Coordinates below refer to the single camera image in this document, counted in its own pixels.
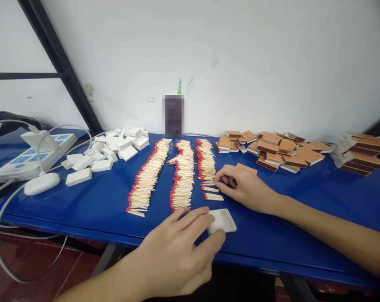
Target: power strip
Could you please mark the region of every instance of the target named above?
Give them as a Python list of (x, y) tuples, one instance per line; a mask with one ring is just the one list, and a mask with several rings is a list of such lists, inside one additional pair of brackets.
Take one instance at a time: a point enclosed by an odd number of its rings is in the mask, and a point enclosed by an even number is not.
[[(77, 137), (72, 133), (52, 135), (52, 138), (59, 144), (59, 148), (55, 151), (39, 153), (45, 171), (57, 163), (77, 141)], [(40, 166), (36, 150), (29, 148), (0, 168), (0, 182), (7, 182), (11, 178), (16, 178), (17, 181), (30, 180), (38, 177), (39, 173)]]

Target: floor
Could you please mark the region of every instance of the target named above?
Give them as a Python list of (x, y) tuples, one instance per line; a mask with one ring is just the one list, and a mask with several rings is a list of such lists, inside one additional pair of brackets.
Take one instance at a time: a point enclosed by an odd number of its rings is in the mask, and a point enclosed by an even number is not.
[[(89, 242), (101, 248), (99, 242)], [(0, 235), (0, 251), (10, 269), (21, 279), (38, 276), (56, 258), (60, 245), (48, 240), (27, 240)], [(1, 302), (51, 302), (60, 294), (91, 276), (98, 256), (65, 248), (54, 267), (45, 276), (29, 284), (13, 281), (0, 267)], [(317, 284), (322, 292), (345, 294), (348, 288), (340, 284)], [(277, 278), (278, 302), (290, 302), (288, 293)]]

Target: matchstick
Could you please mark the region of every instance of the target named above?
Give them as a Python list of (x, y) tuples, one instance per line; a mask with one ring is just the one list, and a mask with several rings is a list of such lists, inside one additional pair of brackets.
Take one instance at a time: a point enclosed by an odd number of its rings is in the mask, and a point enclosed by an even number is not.
[(194, 152), (190, 142), (180, 140), (175, 144), (178, 155), (167, 163), (176, 165), (173, 189), (170, 192), (170, 208), (191, 207), (191, 191), (194, 184)]
[[(212, 144), (206, 139), (197, 139), (197, 159), (198, 159), (198, 179), (201, 179), (201, 190), (218, 193), (219, 190), (215, 188), (209, 188), (209, 186), (215, 186), (215, 155), (212, 152)], [(223, 200), (221, 195), (216, 195), (219, 200)]]
[(135, 176), (135, 183), (128, 197), (127, 213), (145, 217), (143, 212), (148, 211), (151, 192), (155, 191), (154, 186), (158, 182), (159, 171), (165, 164), (171, 141), (171, 139), (162, 138), (155, 143), (152, 154)]

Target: hand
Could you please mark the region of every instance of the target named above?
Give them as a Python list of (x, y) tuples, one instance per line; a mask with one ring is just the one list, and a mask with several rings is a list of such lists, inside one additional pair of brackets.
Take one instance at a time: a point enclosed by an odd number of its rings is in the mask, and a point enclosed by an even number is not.
[(208, 207), (193, 211), (179, 208), (117, 263), (123, 266), (121, 271), (129, 278), (126, 281), (138, 288), (137, 297), (145, 300), (188, 295), (211, 279), (212, 261), (226, 235), (219, 229), (200, 245), (194, 245), (215, 220), (208, 212)]
[(215, 185), (222, 193), (253, 211), (276, 215), (283, 205), (283, 195), (276, 193), (257, 176), (239, 167), (225, 165), (216, 173)]

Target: power plug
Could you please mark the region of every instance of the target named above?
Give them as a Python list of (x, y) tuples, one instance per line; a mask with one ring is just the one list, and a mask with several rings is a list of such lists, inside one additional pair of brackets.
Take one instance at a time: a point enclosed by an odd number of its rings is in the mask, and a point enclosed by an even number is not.
[(59, 144), (46, 130), (38, 131), (38, 133), (26, 132), (21, 134), (21, 138), (36, 151), (41, 139), (43, 140), (40, 143), (40, 152), (55, 151), (59, 148)]

